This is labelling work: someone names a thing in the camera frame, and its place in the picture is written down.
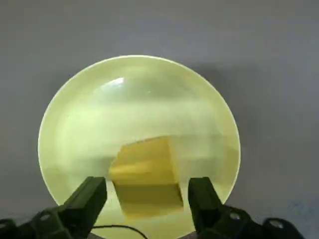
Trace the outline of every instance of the black cable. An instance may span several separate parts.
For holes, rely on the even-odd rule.
[[[144,239],[148,239],[147,236],[141,232],[140,230],[130,227],[130,226],[126,226],[126,225],[102,225],[102,226],[94,226],[93,229],[97,229],[97,228],[126,228],[126,229],[130,229],[132,231],[137,232],[138,234],[140,234]]]

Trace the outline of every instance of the pale yellow plate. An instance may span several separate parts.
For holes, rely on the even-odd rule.
[[[225,202],[236,181],[240,144],[235,120],[221,95],[199,74],[152,56],[121,56],[72,77],[49,104],[39,132],[42,176],[62,204],[87,176],[108,177],[127,143],[171,135],[184,210],[125,219],[113,184],[96,225],[125,224],[150,239],[175,239],[194,230],[187,200],[191,177],[210,177]],[[95,229],[107,239],[140,239],[126,229]]]

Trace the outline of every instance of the plate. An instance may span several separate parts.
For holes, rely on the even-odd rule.
[[[122,145],[163,135],[172,138],[184,209],[128,220],[108,169]],[[208,176],[225,202],[237,178],[240,143],[230,109],[208,81],[176,62],[132,55],[95,63],[65,83],[42,119],[38,157],[57,204],[87,176],[104,176],[108,199],[96,225],[124,224],[150,239],[175,239],[194,231],[189,179]],[[107,239],[140,239],[126,229],[92,232]]]

